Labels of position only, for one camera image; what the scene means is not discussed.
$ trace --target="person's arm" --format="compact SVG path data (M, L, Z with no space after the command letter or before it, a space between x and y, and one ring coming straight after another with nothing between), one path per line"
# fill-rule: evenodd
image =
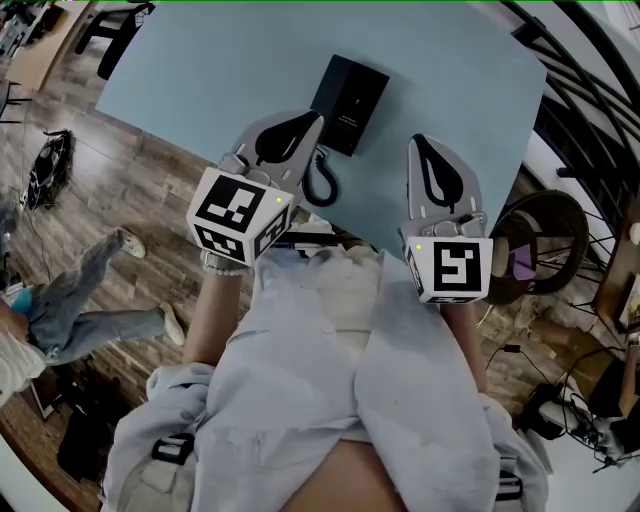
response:
M184 345L182 362L216 366L238 326L241 276L207 274Z
M636 396L636 362L638 360L638 347L629 346L627 349L627 360L624 365L624 373L622 374L622 391L620 392L620 400L618 406L625 418L629 417L632 409L638 402Z
M11 311L3 300L0 299L0 323L4 325L11 335L23 343L28 343L29 320L22 313Z
M487 372L480 343L476 336L476 315L473 304L443 304L440 314L467 360L479 393L487 392Z

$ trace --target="jeans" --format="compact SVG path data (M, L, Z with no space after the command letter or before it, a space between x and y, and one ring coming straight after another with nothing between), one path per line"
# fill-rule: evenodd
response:
M124 234L114 231L89 248L74 269L47 285L33 287L33 302L27 312L30 341L45 354L47 364L70 363L110 341L164 333L160 308L81 314L102 282L109 259L122 249L123 240Z

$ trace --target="light blue table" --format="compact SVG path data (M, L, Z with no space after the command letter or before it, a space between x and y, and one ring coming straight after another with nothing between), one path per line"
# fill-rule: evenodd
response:
M330 155L338 201L310 209L399 254L406 147L421 132L476 171L493 226L524 156L545 70L466 4L160 4L97 108L218 162L249 123L307 108L334 53L390 80L356 154Z

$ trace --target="wire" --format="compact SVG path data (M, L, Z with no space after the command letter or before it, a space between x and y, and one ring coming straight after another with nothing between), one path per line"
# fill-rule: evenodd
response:
M476 324L476 329L478 327L480 327L482 325L482 323L487 319L487 317L489 316L489 314L491 314L491 311L493 310L493 304L491 304L488 308L487 311L485 312L484 316L480 319L480 321Z
M302 192L304 193L305 199L312 205L323 208L336 202L336 199L338 198L339 187L338 181L333 176L333 174L331 174L331 171L325 164L325 160L329 156L328 152L321 149L320 147L316 149L319 153L318 155L316 155L316 168L329 184L329 195L325 199L323 199L315 195L315 193L313 192L313 187L311 185L311 166L309 166L307 171L304 173L304 176L302 177Z
M491 365L491 361L493 361L493 358L496 357L496 354L498 352L500 352L501 350L504 350L504 347L498 347L495 352L493 354L491 354L491 357L489 358L489 361L487 362L487 366L485 366L485 371L489 369L489 366Z
M500 352L501 350L503 350L503 351L505 351L505 352L509 352L509 353L511 353L511 354L518 354L518 353L519 353L519 354L522 354L524 357L526 357L526 358L527 358L527 361L529 361L529 364L531 364L531 366L533 366L533 367L535 368L535 370L536 370L540 375L542 375L542 378L543 378L545 381L547 381L547 383L548 383L550 386L553 386L553 385L554 385L554 384L552 384L552 383L551 383L551 381L547 378L547 376L542 372L542 370L541 370L540 368L538 368L538 367L534 364L534 362L531 360L531 358L530 358L527 354L525 354L525 353L522 351L522 349L521 349L520 345L510 345L510 344L507 344L507 345L502 345L501 347L498 347L498 348L493 352L493 354L491 354L491 357L489 358L489 361L487 362L487 366L485 367L485 370L489 369L489 365L491 364L491 361L493 361L493 358L494 358L494 357L496 356L496 354L497 354L498 352Z
M547 376L546 376L544 373L542 373L542 370L540 370L540 368L538 368L535 364L533 364L533 361L531 360L531 358L530 358L527 354L525 354L522 350L520 351L520 353L521 353L524 357L526 357L526 358L527 358L527 361L529 361L529 362L531 363L531 366L533 366L533 367L536 369L536 371L537 371L540 375L542 375L542 378L543 378L544 380L546 380L546 381L547 381L547 383L548 383L550 386L553 386L553 384L551 384L551 381L550 381L549 379L547 379Z
M562 402L562 416L563 416L563 420L564 420L564 432L561 435L569 435L569 437L571 437L574 441L580 443L582 446L584 446L585 448L588 448L589 450L593 451L593 458L595 460L597 460L598 462L600 462L601 464L603 464L602 467L596 469L593 471L593 474L599 473L600 471L602 471L603 469L607 469L608 467L611 466L615 466L617 465L619 462L625 461L625 460L629 460L629 459L635 459L640 457L640 453L635 454L635 455L627 455L624 457L618 457L617 459L613 459L611 457L609 457L608 455L606 455L606 453L603 453L601 447L599 446L599 437L600 437L600 432L598 431L598 429L595 426L595 421L594 421L594 416L593 413L591 413L591 411L589 411L589 414L591 415L591 418L589 418L585 412L579 410L578 405L575 403L575 401L573 400L573 397L578 397L580 400L582 400L582 402L584 402L584 404L587 406L587 408L589 407L589 404L587 403L587 401L580 396L578 393L571 393L571 395L569 396L569 402L571 403L571 406L573 407L573 413L576 415L576 417L580 417L583 420L585 420L591 427L591 431L590 433L593 433L596 435L596 439L594 442L592 442L592 444L588 444L586 442L584 442L582 439L580 439L577 435L573 434L571 431L569 431L569 425L567 422L567 399L566 399L566 394L567 394L567 386L569 384L569 378L571 377L571 374L573 373L573 371L575 370L575 368L578 366L578 364L580 363L580 361L582 361L583 359L586 359L587 357L591 357L593 355L599 354L601 352L611 352L611 351L619 351L619 352L625 352L625 349L620 348L620 347L616 347L616 346L609 346L609 347L601 347L599 349L593 350L587 354L584 354L582 356L580 356L578 359L576 359L573 363L573 365L571 366L571 369L567 372L567 376L564 380L564 386L562 388L562 397L561 397L561 402ZM542 377L544 378L545 381L547 381L547 383L551 386L553 386L553 384L551 384L551 381L546 377L546 375L533 363L533 361L531 360L531 358L524 353L521 350L520 345L503 345L501 347L498 347L493 354L491 354L491 357L489 358L489 362L487 363L486 369L489 368L489 365L491 364L491 361L493 361L493 358L496 356L496 354L500 351L505 351L505 352L510 352L510 353L520 353L522 354L524 357L527 358L527 361L529 361L529 363L531 364L531 366L533 366L538 373L540 373L540 375L542 375ZM601 458L598 458L598 454L602 454L604 455L604 460Z
M567 424L567 410L566 410L566 395L567 395L567 385L569 383L569 377L571 376L571 374L573 373L573 370L575 370L575 368L578 366L578 364L580 363L580 361L582 361L583 359L586 359L587 357L591 357L594 356L596 354L599 354L601 352L609 352L612 350L617 350L620 352L624 352L625 350L620 348L620 347L614 347L614 346L610 346L610 347L601 347L599 349L596 350L592 350L591 352L588 352L582 356L580 356L578 359L576 359L573 363L573 365L571 366L571 369L567 372L567 376L564 380L564 387L562 388L562 416L564 419L564 429L565 429L565 434L568 434L569 437L571 437L574 441L577 441L578 443L580 443L581 445L587 447L590 450L593 450L593 457L598 461L604 464L604 466L602 466L599 469L596 469L593 471L593 474L596 474L600 471L602 471L603 469L608 468L609 466L615 465L617 464L620 460L622 460L621 458L618 458L617 460L612 459L611 457L606 456L605 460L600 460L598 459L598 457L596 457L596 453L601 453L600 449L598 447L598 443L596 441L596 443L591 446L587 443L585 443L584 441L582 441L582 439L580 439L578 436L572 434L571 432L569 432L569 427Z

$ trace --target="white cube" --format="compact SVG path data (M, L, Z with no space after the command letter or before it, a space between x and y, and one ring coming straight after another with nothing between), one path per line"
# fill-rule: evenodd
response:
M463 236L406 241L405 258L420 302L473 302L489 293L493 240Z
M187 212L203 249L253 265L289 228L293 195L207 167Z

